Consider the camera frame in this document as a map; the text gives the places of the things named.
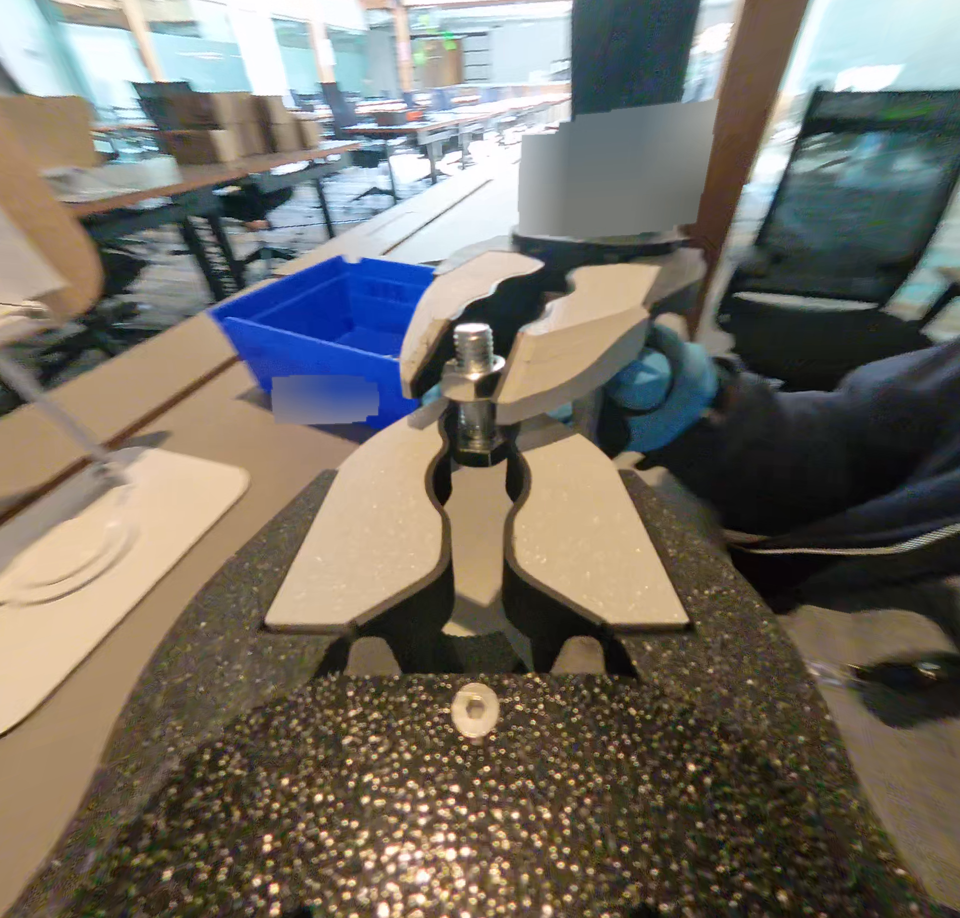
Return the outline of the black office chair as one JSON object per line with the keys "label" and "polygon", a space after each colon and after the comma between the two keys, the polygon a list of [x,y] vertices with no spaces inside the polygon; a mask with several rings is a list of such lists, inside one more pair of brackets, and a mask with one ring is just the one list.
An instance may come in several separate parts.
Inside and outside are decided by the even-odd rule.
{"label": "black office chair", "polygon": [[958,188],[959,92],[815,89],[755,239],[715,322],[787,392],[930,346],[958,285],[923,317],[887,306],[918,269]]}

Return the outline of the stack of cardboard boxes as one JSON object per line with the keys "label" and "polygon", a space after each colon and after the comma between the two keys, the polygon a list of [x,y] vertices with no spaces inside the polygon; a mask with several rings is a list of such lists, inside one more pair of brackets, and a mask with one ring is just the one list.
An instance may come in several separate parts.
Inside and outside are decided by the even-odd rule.
{"label": "stack of cardboard boxes", "polygon": [[282,96],[198,92],[185,83],[138,84],[136,90],[160,151],[182,166],[294,154],[323,140],[317,122],[299,117]]}

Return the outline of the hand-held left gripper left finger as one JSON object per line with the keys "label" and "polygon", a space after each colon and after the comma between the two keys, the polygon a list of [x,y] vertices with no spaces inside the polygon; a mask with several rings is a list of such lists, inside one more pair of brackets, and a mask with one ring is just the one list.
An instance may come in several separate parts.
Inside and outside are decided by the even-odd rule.
{"label": "hand-held left gripper left finger", "polygon": [[337,470],[264,626],[275,633],[384,639],[402,670],[446,664],[455,600],[449,408],[419,408]]}

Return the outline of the wooden document stand white base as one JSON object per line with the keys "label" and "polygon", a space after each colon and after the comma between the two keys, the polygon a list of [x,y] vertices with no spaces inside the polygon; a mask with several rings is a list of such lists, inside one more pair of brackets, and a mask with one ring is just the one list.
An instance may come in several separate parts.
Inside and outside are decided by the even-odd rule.
{"label": "wooden document stand white base", "polygon": [[2,306],[2,383],[78,444],[89,464],[2,523],[1,731],[51,697],[241,498],[243,468],[150,446],[107,450],[9,353],[78,317],[104,287],[86,233],[2,118],[1,206],[66,287]]}

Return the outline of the long brown-edged desk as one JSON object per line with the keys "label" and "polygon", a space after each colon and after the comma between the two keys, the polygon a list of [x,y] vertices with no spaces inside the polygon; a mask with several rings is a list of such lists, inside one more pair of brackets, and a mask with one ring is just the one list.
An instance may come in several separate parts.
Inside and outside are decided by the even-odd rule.
{"label": "long brown-edged desk", "polygon": [[198,265],[212,299],[221,301],[246,288],[247,264],[236,258],[223,230],[219,191],[251,183],[270,194],[311,182],[318,193],[327,236],[331,238],[334,228],[322,182],[327,161],[359,147],[356,141],[331,141],[304,152],[270,153],[230,164],[188,166],[178,172],[178,180],[157,187],[101,199],[54,203],[80,222],[97,243],[174,226]]}

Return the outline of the person's right hand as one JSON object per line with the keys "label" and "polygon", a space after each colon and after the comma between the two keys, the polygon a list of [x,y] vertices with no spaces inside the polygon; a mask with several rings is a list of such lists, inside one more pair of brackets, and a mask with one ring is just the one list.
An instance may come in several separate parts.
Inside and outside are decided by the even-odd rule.
{"label": "person's right hand", "polygon": [[664,324],[652,324],[639,354],[603,387],[596,426],[609,456],[671,444],[714,406],[721,389],[714,360]]}

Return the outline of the person's right forearm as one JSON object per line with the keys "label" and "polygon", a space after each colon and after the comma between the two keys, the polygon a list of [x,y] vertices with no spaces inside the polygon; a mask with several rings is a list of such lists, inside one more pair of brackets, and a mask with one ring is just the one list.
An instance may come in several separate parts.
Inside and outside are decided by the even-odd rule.
{"label": "person's right forearm", "polygon": [[652,463],[772,554],[894,553],[958,534],[958,339],[856,369],[829,392],[732,372],[725,401]]}

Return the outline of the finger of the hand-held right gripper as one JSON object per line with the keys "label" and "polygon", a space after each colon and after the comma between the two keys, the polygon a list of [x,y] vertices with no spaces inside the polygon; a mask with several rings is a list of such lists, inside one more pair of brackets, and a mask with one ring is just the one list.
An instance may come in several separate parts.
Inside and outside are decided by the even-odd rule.
{"label": "finger of the hand-held right gripper", "polygon": [[513,339],[493,397],[498,425],[512,426],[589,396],[644,347],[648,299],[662,268],[586,266]]}
{"label": "finger of the hand-held right gripper", "polygon": [[[444,365],[454,356],[458,324],[487,324],[494,351],[507,360],[518,331],[541,316],[546,306],[546,264],[524,254],[487,251],[436,276],[414,309],[399,357],[402,390],[414,398],[414,411],[398,422],[407,430],[434,426],[455,409],[441,395]],[[546,414],[500,431],[541,431]]]}

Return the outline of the blue plastic bin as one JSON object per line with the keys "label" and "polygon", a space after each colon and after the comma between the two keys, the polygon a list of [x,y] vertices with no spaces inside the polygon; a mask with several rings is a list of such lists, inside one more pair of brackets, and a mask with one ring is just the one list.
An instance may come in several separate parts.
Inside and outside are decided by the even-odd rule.
{"label": "blue plastic bin", "polygon": [[364,423],[384,428],[418,406],[403,395],[400,353],[434,277],[426,265],[341,255],[216,305],[211,318],[260,388],[287,376],[346,376],[376,386]]}

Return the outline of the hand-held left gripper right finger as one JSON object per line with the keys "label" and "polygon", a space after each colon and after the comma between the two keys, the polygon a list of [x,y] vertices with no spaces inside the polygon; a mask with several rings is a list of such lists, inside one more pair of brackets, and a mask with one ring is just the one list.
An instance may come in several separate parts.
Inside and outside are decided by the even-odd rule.
{"label": "hand-held left gripper right finger", "polygon": [[680,634],[690,616],[617,466],[553,419],[523,424],[507,459],[502,603],[548,672],[571,637],[627,666],[620,639]]}

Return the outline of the steel hex nut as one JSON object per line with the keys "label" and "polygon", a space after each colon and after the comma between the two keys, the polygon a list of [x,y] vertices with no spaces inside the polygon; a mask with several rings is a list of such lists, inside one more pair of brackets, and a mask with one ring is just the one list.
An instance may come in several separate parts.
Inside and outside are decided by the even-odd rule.
{"label": "steel hex nut", "polygon": [[464,371],[456,360],[451,359],[442,370],[440,393],[457,403],[490,400],[497,392],[505,365],[504,358],[495,356],[485,371]]}

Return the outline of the steel hex bolt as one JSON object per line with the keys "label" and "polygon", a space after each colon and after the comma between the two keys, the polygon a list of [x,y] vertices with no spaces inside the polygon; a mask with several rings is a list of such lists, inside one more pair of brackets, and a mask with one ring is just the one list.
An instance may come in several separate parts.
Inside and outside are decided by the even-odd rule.
{"label": "steel hex bolt", "polygon": [[[458,324],[453,330],[454,356],[464,371],[485,371],[495,356],[493,331],[487,324]],[[497,423],[495,395],[490,400],[457,403],[452,452],[457,462],[471,468],[489,468],[504,457],[505,441]]]}

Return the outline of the wooden pillar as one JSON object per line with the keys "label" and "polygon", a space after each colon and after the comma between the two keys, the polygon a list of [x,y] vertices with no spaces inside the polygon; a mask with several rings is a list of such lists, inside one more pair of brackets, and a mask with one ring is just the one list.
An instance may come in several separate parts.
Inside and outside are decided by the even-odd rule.
{"label": "wooden pillar", "polygon": [[718,87],[713,145],[699,214],[689,228],[703,255],[704,279],[688,312],[689,329],[704,321],[707,298],[744,185],[778,100],[810,0],[743,0]]}

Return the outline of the person's navy jacket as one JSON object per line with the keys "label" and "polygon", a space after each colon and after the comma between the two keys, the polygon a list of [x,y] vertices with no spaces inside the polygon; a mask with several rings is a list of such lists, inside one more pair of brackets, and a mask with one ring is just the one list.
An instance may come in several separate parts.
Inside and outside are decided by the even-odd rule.
{"label": "person's navy jacket", "polygon": [[776,614],[897,610],[958,625],[958,520],[878,543],[730,542],[729,557]]}

